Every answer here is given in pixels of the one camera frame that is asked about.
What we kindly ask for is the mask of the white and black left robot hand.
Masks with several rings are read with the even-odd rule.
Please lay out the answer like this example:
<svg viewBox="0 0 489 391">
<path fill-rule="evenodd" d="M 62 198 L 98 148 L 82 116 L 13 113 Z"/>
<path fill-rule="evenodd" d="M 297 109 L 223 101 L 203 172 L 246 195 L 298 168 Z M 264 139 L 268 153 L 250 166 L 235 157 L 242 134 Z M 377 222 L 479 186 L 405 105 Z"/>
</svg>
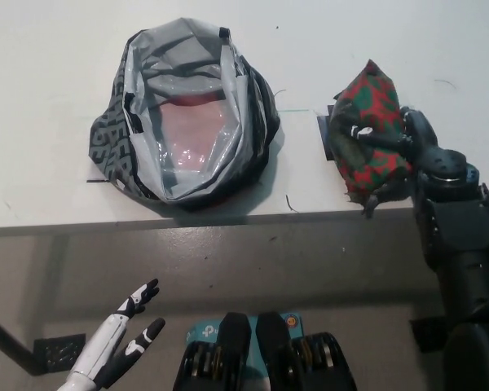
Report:
<svg viewBox="0 0 489 391">
<path fill-rule="evenodd" d="M 131 293 L 86 342 L 59 390 L 109 389 L 122 378 L 142 357 L 165 326 L 165 320 L 158 318 L 125 347 L 118 348 L 126 333 L 127 323 L 136 314 L 144 312 L 145 305 L 159 291 L 158 280 L 152 279 Z"/>
</svg>

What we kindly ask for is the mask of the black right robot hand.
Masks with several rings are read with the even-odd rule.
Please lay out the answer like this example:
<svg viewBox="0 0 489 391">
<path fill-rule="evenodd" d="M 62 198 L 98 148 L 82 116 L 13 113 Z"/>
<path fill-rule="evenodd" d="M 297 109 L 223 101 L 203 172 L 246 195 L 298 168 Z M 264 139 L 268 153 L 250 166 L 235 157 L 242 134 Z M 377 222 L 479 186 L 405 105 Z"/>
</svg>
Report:
<svg viewBox="0 0 489 391">
<path fill-rule="evenodd" d="M 397 174 L 386 181 L 380 190 L 375 190 L 368 196 L 363 207 L 363 214 L 367 218 L 373 216 L 379 204 L 392 200 L 394 193 L 397 193 L 400 199 L 413 196 L 420 172 L 431 174 L 444 166 L 442 149 L 438 146 L 436 134 L 424 113 L 403 107 L 400 116 L 404 131 L 394 136 L 377 133 L 372 128 L 362 128 L 358 125 L 353 125 L 346 131 L 348 136 L 364 145 L 397 153 L 411 166 L 409 174 L 398 169 Z"/>
</svg>

